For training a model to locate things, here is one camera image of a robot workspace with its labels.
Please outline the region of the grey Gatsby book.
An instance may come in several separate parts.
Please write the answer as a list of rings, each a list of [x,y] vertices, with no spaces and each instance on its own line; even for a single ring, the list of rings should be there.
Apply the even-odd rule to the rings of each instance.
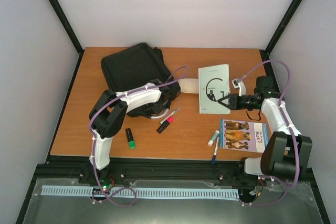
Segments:
[[[230,109],[218,103],[229,94],[229,64],[198,69],[200,114],[230,114]]]

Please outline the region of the purple dog picture book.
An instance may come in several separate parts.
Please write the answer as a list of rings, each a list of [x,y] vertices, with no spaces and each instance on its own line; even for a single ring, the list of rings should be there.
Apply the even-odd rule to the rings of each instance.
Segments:
[[[267,123],[221,119],[219,125],[220,148],[263,153],[269,143]]]

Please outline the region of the black student bag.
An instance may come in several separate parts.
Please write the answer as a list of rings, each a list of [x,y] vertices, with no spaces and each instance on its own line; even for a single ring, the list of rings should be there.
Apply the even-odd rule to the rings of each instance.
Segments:
[[[164,63],[162,50],[144,42],[102,58],[101,69],[109,89],[114,92],[132,90],[154,80],[159,80],[160,84],[168,83],[170,79],[174,81]],[[127,115],[148,118],[146,105],[129,111]]]

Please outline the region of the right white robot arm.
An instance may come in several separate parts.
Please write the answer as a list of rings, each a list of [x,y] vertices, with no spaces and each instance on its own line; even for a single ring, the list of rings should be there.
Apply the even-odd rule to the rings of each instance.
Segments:
[[[307,168],[312,140],[294,126],[281,93],[274,88],[272,77],[260,76],[253,95],[246,94],[242,80],[233,80],[238,94],[229,94],[218,103],[230,110],[258,109],[266,117],[271,137],[260,158],[246,158],[244,173],[256,176],[299,179]]]

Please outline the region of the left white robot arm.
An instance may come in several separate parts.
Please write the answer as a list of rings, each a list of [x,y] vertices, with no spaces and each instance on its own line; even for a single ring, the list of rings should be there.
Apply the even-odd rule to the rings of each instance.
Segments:
[[[93,165],[92,179],[100,184],[108,180],[106,167],[110,163],[112,140],[121,130],[125,116],[131,111],[140,111],[141,116],[149,119],[162,118],[176,97],[175,91],[180,91],[178,80],[169,78],[167,83],[155,79],[132,90],[103,92],[89,114],[88,128],[93,140],[89,158]]]

